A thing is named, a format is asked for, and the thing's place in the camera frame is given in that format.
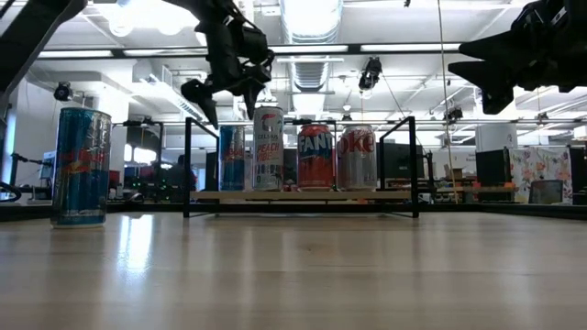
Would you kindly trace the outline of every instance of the red can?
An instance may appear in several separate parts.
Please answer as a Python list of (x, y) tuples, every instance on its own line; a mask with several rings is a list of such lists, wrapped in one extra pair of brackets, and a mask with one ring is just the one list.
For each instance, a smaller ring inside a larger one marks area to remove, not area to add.
[(329, 191), (334, 183), (332, 134), (326, 125), (304, 125), (297, 137), (297, 184), (302, 191)]

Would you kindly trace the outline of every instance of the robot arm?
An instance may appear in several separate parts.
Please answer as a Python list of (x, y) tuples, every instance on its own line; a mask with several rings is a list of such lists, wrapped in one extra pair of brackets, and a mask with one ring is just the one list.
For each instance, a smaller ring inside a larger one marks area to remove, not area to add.
[[(164, 0), (190, 11), (200, 20), (195, 31), (206, 35), (212, 73), (205, 82), (192, 80), (182, 86), (183, 96), (197, 103), (217, 128), (212, 94), (228, 90), (244, 96), (249, 118), (264, 84), (271, 80), (274, 54), (267, 37), (251, 24), (231, 0)], [(63, 22), (78, 15), (87, 0), (29, 0), (0, 37), (0, 107), (45, 48)], [(238, 58), (247, 58), (241, 63)]]
[(497, 115), (514, 101), (513, 88), (587, 86), (587, 2), (538, 0), (527, 4), (509, 31), (460, 45), (483, 61), (449, 64), (449, 71), (482, 89), (483, 112)]
[[(206, 60), (212, 74), (205, 82), (191, 80), (182, 86), (188, 101), (197, 103), (217, 128), (216, 102), (212, 94), (227, 90), (243, 96), (247, 114), (252, 119), (255, 103), (265, 83), (271, 80), (274, 54), (267, 37), (250, 23), (231, 0), (164, 0), (190, 11), (200, 20), (196, 32), (205, 34)], [(247, 58), (241, 63), (238, 58)]]

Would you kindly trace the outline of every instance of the colorful poster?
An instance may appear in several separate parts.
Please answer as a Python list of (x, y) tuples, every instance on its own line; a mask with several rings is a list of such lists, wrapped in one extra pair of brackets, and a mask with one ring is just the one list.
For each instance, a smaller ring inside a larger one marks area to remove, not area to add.
[(510, 149), (512, 182), (519, 187), (515, 201), (527, 204), (533, 181), (561, 180), (562, 202), (572, 204), (570, 154), (567, 148)]

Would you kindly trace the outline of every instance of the blue and silver can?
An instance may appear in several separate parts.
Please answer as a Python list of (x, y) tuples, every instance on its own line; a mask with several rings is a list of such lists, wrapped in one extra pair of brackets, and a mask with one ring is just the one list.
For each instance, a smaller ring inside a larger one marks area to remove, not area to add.
[(53, 227), (104, 224), (111, 126), (110, 115), (99, 111), (61, 109), (53, 176)]
[(245, 127), (220, 127), (220, 190), (245, 189)]

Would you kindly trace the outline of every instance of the silver can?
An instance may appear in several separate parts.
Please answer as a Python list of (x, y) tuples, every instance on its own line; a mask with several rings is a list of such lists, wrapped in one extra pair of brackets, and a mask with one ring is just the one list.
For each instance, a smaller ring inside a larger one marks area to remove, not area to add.
[(375, 132), (370, 125), (346, 126), (338, 145), (340, 188), (346, 191), (377, 189)]
[(253, 189), (280, 191), (283, 178), (283, 110), (255, 109), (253, 117)]

